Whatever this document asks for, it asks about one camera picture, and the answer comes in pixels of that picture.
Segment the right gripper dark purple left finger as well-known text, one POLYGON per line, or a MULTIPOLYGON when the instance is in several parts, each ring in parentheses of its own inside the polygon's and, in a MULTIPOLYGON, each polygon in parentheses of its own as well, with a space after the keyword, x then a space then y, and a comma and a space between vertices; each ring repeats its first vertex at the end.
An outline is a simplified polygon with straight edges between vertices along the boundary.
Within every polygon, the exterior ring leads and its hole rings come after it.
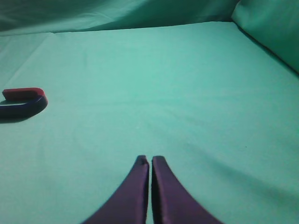
POLYGON ((144 224, 147 218, 150 165, 137 156, 129 174, 85 224, 144 224))

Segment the right gripper dark purple right finger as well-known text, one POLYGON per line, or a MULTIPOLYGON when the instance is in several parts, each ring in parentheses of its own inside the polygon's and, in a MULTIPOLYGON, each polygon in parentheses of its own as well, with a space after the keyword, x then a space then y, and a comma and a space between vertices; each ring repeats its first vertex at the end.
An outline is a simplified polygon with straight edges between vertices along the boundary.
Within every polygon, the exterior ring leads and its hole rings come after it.
POLYGON ((152 159, 151 203, 155 224, 220 224, 184 188, 163 156, 152 159))

